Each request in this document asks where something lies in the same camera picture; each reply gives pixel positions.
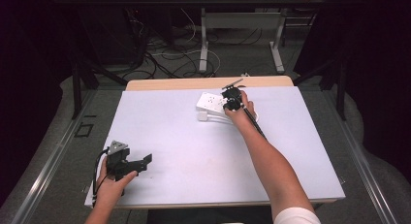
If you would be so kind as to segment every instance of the gray carpet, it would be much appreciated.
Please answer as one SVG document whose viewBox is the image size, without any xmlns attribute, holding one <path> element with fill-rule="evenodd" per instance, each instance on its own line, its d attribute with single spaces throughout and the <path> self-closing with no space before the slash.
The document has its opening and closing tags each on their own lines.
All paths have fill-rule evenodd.
<svg viewBox="0 0 411 224">
<path fill-rule="evenodd" d="M 218 42 L 237 43 L 248 36 L 252 30 L 216 31 Z M 283 64 L 286 67 L 286 75 L 295 78 L 292 69 L 300 47 L 303 44 L 307 30 L 290 29 L 287 35 L 285 48 L 280 48 Z M 217 77 L 238 76 L 247 72 L 251 76 L 272 76 L 276 75 L 273 68 L 271 55 L 269 52 L 269 34 L 263 33 L 263 37 L 257 44 L 250 46 L 222 46 L 211 45 L 219 59 L 210 55 L 210 62 L 216 67 L 220 60 L 220 69 Z M 167 68 L 176 70 L 180 65 L 189 62 L 187 58 L 169 60 L 156 56 L 159 63 Z M 153 67 L 149 62 L 144 62 L 139 70 L 153 72 Z M 180 69 L 176 74 L 183 76 L 185 72 L 192 71 L 193 67 L 187 66 Z M 142 79 L 145 73 L 134 73 L 126 77 L 127 80 Z M 166 78 L 160 72 L 155 72 L 155 78 Z M 82 191 L 84 186 L 90 184 L 96 155 L 103 148 L 107 133 L 111 126 L 111 121 L 115 114 L 121 89 L 105 77 L 98 76 L 101 82 L 100 89 L 89 94 L 92 95 L 90 105 L 86 107 L 84 113 L 79 118 L 79 127 L 76 128 L 76 136 L 68 141 L 67 151 L 64 152 L 51 182 L 47 185 L 46 192 L 35 209 L 29 223 L 82 223 L 88 213 L 83 203 L 85 194 Z M 59 146 L 61 139 L 66 134 L 66 129 L 70 124 L 70 117 L 73 111 L 73 97 L 71 90 L 71 80 L 62 83 L 64 97 L 59 111 L 51 123 L 47 134 L 39 146 L 38 152 L 34 156 L 29 168 L 16 186 L 14 192 L 0 209 L 0 222 L 12 223 L 16 212 L 22 205 L 24 199 L 32 188 L 37 176 L 51 155 L 52 151 Z M 369 196 L 367 187 L 359 174 L 356 165 L 353 163 L 352 152 L 347 146 L 347 138 L 343 134 L 341 127 L 335 118 L 334 110 L 327 101 L 327 96 L 318 88 L 318 78 L 306 81 L 300 86 L 302 96 L 311 113 L 316 128 L 329 154 L 332 164 L 338 176 L 342 176 L 345 183 L 342 187 L 347 198 L 332 204 L 326 204 L 317 208 L 317 213 L 323 223 L 384 223 Z M 346 99 L 347 123 L 352 130 L 355 139 L 362 141 L 363 124 L 355 102 L 349 97 Z M 369 165 L 377 177 L 382 193 L 387 198 L 387 202 L 397 216 L 398 223 L 406 223 L 411 209 L 409 198 L 411 190 L 409 184 L 396 169 L 385 162 L 367 154 Z M 111 223 L 145 223 L 147 210 L 115 210 L 111 216 Z"/>
</svg>

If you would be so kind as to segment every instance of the cable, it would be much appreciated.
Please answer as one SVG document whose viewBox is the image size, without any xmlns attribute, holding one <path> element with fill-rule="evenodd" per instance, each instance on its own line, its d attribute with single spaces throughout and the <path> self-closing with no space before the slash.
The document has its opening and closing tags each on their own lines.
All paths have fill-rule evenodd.
<svg viewBox="0 0 411 224">
<path fill-rule="evenodd" d="M 191 21 L 191 26 L 193 28 L 193 36 L 185 42 L 188 43 L 196 36 L 196 24 L 194 24 L 193 19 L 191 19 L 191 17 L 183 9 L 181 9 L 181 11 L 184 12 L 187 18 Z"/>
<path fill-rule="evenodd" d="M 251 36 L 254 35 L 255 32 L 257 32 L 258 28 L 254 29 L 254 31 L 248 35 L 248 37 L 246 37 L 244 40 L 242 40 L 239 43 L 217 43 L 218 41 L 218 36 L 217 36 L 217 40 L 216 41 L 210 41 L 209 39 L 207 39 L 210 43 L 212 43 L 213 45 L 218 45 L 218 46 L 249 46 L 249 45 L 253 45 L 255 43 L 257 43 L 258 41 L 260 41 L 262 35 L 263 35 L 263 29 L 260 29 L 260 35 L 258 36 L 258 38 L 256 40 L 254 40 L 254 42 L 251 43 L 245 43 L 245 41 L 247 41 L 248 39 L 250 39 Z"/>
<path fill-rule="evenodd" d="M 257 129 L 257 131 L 261 134 L 261 136 L 263 136 L 265 139 L 267 139 L 266 136 L 263 133 L 263 130 L 261 130 L 260 126 L 257 124 L 257 121 L 254 119 L 253 115 L 250 113 L 248 108 L 242 103 L 241 103 L 241 106 L 244 109 L 245 113 L 248 115 L 248 118 L 251 120 L 251 122 L 253 122 L 253 125 Z"/>
<path fill-rule="evenodd" d="M 96 203 L 97 191 L 98 191 L 98 188 L 96 189 L 96 184 L 97 184 L 97 168 L 99 167 L 100 159 L 101 159 L 101 157 L 103 156 L 103 154 L 107 154 L 108 152 L 109 152 L 109 148 L 108 148 L 108 147 L 107 147 L 105 150 L 101 151 L 101 152 L 99 153 L 99 155 L 97 156 L 97 158 L 96 158 L 96 163 L 95 163 L 95 165 L 94 165 L 94 174 L 93 174 L 93 200 L 92 200 L 93 207 L 94 207 L 94 204 Z"/>
</svg>

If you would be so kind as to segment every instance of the white sleeve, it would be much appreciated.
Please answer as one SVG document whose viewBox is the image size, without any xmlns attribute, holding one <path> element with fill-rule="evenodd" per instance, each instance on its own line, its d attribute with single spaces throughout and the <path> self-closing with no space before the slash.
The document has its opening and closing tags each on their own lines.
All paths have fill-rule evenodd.
<svg viewBox="0 0 411 224">
<path fill-rule="evenodd" d="M 286 208 L 275 217 L 274 224 L 320 224 L 320 219 L 306 208 Z"/>
</svg>

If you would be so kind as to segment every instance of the desk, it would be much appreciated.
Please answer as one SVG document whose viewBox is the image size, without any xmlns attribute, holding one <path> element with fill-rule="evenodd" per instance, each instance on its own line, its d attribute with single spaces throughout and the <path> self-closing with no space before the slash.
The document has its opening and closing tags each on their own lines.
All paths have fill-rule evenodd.
<svg viewBox="0 0 411 224">
<path fill-rule="evenodd" d="M 280 75 L 284 74 L 284 66 L 278 52 L 278 45 L 286 15 L 287 9 L 282 9 L 281 13 L 206 13 L 206 9 L 202 8 L 202 52 L 199 71 L 206 71 L 208 50 L 206 30 L 208 28 L 261 28 L 275 29 L 274 41 L 269 42 L 269 47 L 276 72 Z"/>
<path fill-rule="evenodd" d="M 269 198 L 232 124 L 200 122 L 203 91 L 238 78 L 133 80 L 123 92 L 105 145 L 129 145 L 129 161 L 153 161 L 126 188 L 118 208 L 267 205 Z M 249 77 L 238 86 L 256 104 L 259 125 L 290 161 L 313 203 L 345 197 L 297 87 L 288 77 Z M 85 200 L 91 206 L 91 193 Z"/>
</svg>

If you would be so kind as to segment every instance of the white object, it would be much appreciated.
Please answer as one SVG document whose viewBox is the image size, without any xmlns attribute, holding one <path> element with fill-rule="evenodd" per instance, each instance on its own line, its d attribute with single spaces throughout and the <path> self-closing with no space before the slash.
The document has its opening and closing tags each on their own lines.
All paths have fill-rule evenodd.
<svg viewBox="0 0 411 224">
<path fill-rule="evenodd" d="M 219 115 L 222 117 L 227 117 L 224 113 L 224 104 L 227 100 L 223 98 L 222 95 L 214 95 L 208 92 L 203 92 L 199 101 L 197 102 L 197 110 L 205 111 L 208 114 Z"/>
<path fill-rule="evenodd" d="M 268 140 L 288 159 L 311 202 L 345 197 L 297 87 L 245 87 Z M 198 121 L 204 89 L 124 91 L 105 145 L 127 143 L 127 160 L 152 153 L 118 208 L 267 205 L 247 147 L 231 124 Z M 208 93 L 221 92 L 210 89 Z M 91 193 L 85 200 L 91 206 Z"/>
</svg>

